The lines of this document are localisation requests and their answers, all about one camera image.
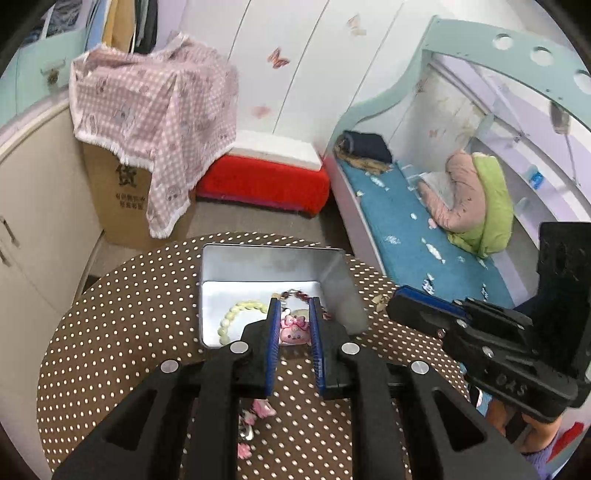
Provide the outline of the pink bunny keychain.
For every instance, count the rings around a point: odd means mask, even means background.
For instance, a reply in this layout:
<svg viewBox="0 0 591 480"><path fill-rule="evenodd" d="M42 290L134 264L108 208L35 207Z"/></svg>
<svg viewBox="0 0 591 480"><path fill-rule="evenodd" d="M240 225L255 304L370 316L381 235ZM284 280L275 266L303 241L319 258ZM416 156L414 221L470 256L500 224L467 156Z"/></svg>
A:
<svg viewBox="0 0 591 480"><path fill-rule="evenodd" d="M311 296L301 290L290 289L281 293L273 293L273 299L279 300L281 305L280 314L280 346L301 346L311 345L310 308L308 300ZM287 307L287 300L295 298L304 304L296 310Z"/></svg>

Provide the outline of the pink charm keychain pile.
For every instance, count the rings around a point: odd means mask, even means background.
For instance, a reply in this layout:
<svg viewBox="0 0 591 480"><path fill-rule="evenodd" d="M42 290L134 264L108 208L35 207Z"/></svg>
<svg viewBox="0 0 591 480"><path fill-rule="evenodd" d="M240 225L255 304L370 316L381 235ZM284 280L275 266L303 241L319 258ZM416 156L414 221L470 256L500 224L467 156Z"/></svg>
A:
<svg viewBox="0 0 591 480"><path fill-rule="evenodd" d="M276 410L267 399L255 399L249 408L242 408L238 416L238 459L246 460L252 457L250 443L256 437L254 427L256 422L276 416Z"/></svg>

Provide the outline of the small pearl gold brooch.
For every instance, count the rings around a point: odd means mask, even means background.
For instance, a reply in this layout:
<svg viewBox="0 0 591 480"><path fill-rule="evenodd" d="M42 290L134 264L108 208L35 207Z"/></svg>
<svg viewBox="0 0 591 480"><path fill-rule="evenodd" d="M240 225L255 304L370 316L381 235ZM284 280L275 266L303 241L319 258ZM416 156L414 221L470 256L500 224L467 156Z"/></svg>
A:
<svg viewBox="0 0 591 480"><path fill-rule="evenodd" d="M387 309L390 297L385 294L379 294L372 298L372 303L375 305L377 312L383 312Z"/></svg>

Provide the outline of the dark metal tin box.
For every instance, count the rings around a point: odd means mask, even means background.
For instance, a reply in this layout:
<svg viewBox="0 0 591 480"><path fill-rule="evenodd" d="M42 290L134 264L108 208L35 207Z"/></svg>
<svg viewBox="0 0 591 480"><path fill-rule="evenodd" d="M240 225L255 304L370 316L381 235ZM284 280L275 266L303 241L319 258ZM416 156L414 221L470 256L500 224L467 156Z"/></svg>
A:
<svg viewBox="0 0 591 480"><path fill-rule="evenodd" d="M217 349L266 318L273 293L296 289L320 298L329 319L351 335L369 328L346 253L334 248L208 244L201 254L199 333ZM304 306L296 298L287 307Z"/></svg>

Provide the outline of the brown polka dot tablecloth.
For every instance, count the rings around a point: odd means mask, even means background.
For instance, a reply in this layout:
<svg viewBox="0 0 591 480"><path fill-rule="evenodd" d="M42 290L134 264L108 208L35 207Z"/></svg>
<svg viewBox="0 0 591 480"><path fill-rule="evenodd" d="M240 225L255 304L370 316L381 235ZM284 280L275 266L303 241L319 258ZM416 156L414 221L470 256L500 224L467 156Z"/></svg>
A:
<svg viewBox="0 0 591 480"><path fill-rule="evenodd" d="M37 423L57 479L403 479L450 476L449 413L471 414L459 365L372 298L394 283L346 256L369 328L351 399L322 399L311 345L280 346L273 393L243 398L249 344L204 346L201 254L208 244L315 247L279 235L222 233L138 256L104 276L60 321L42 361ZM252 457L238 416L267 399Z"/></svg>

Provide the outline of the pink and green blanket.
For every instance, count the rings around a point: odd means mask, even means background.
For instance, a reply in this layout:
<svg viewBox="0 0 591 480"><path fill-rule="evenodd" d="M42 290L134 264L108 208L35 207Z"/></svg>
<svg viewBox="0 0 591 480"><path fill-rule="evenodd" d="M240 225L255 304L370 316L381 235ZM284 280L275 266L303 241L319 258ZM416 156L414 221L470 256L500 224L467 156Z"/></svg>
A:
<svg viewBox="0 0 591 480"><path fill-rule="evenodd" d="M480 258L507 248L514 209L496 157L458 151L443 172L422 175L417 190L451 244Z"/></svg>

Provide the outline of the red storage ottoman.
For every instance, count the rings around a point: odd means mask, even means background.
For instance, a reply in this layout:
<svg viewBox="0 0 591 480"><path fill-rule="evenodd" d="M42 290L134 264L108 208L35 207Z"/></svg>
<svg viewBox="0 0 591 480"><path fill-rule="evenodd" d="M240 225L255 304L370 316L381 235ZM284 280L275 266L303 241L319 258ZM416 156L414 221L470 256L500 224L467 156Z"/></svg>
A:
<svg viewBox="0 0 591 480"><path fill-rule="evenodd" d="M314 217L329 199L325 169L308 170L262 159L226 154L194 187L197 197L238 202Z"/></svg>

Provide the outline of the folded dark clothes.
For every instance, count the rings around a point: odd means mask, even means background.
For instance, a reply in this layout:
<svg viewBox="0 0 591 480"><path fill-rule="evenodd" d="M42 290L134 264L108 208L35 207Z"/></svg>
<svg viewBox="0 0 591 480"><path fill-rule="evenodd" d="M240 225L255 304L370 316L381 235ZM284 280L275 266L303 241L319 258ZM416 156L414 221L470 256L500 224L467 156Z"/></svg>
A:
<svg viewBox="0 0 591 480"><path fill-rule="evenodd" d="M335 141L335 152L391 164L392 153L384 138L375 133L345 130Z"/></svg>

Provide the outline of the brown cardboard box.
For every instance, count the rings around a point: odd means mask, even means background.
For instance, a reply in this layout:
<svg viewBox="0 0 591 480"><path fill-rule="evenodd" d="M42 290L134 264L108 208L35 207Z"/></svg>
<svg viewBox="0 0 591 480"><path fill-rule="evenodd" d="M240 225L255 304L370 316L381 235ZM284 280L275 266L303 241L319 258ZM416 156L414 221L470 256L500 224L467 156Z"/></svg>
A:
<svg viewBox="0 0 591 480"><path fill-rule="evenodd" d="M101 147L82 143L81 148L93 204L108 243L145 251L186 237L195 211L192 198L171 235L152 238L146 219L151 173L120 164Z"/></svg>

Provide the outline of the cream curved cabinet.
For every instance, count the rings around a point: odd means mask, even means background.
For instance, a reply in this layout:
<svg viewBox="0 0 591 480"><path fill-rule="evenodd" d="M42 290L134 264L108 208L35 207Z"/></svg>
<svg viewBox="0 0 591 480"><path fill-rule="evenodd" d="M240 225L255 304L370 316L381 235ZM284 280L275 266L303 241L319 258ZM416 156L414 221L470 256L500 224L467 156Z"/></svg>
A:
<svg viewBox="0 0 591 480"><path fill-rule="evenodd" d="M66 94L1 132L1 424L47 478L36 424L41 361L101 229Z"/></svg>

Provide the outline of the pink checkered cloth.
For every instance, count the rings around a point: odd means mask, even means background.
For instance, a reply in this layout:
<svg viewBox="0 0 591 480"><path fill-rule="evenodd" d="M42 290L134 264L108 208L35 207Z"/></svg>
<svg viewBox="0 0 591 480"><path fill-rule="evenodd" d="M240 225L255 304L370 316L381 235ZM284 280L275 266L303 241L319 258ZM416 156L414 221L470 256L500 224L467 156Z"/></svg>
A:
<svg viewBox="0 0 591 480"><path fill-rule="evenodd" d="M150 54L100 44L72 61L69 105L77 140L150 172L148 230L164 239L190 190L235 144L238 70L183 34Z"/></svg>

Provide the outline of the hanging clothes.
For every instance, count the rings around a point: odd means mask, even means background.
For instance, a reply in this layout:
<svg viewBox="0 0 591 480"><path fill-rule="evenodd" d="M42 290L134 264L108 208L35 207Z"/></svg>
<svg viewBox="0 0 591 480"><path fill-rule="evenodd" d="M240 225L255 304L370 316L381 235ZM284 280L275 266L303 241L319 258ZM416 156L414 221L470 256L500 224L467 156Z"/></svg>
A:
<svg viewBox="0 0 591 480"><path fill-rule="evenodd" d="M86 29L86 50L104 44L122 52L151 53L158 34L158 2L93 1Z"/></svg>

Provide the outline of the teal drawer unit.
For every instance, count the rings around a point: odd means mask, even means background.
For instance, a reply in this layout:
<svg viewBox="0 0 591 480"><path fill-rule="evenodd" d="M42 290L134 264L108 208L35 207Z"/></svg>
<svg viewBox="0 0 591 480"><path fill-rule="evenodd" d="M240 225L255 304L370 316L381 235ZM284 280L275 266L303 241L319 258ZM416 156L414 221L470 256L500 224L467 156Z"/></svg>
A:
<svg viewBox="0 0 591 480"><path fill-rule="evenodd" d="M1 125L68 84L71 61L84 51L85 37L84 29L73 30L17 50L1 76Z"/></svg>

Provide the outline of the teal bed frame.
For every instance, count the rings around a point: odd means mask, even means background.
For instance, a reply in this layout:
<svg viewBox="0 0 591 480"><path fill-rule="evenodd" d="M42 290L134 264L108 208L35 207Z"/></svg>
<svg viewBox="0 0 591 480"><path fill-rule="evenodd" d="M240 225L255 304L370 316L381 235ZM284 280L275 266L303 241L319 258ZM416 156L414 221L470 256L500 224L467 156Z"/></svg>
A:
<svg viewBox="0 0 591 480"><path fill-rule="evenodd" d="M590 72L576 52L534 34L434 16L401 77L377 96L349 106L332 131L327 151L332 151L342 131L401 103L428 65L440 58L455 67L482 67L510 78L590 127L590 92L582 82Z"/></svg>

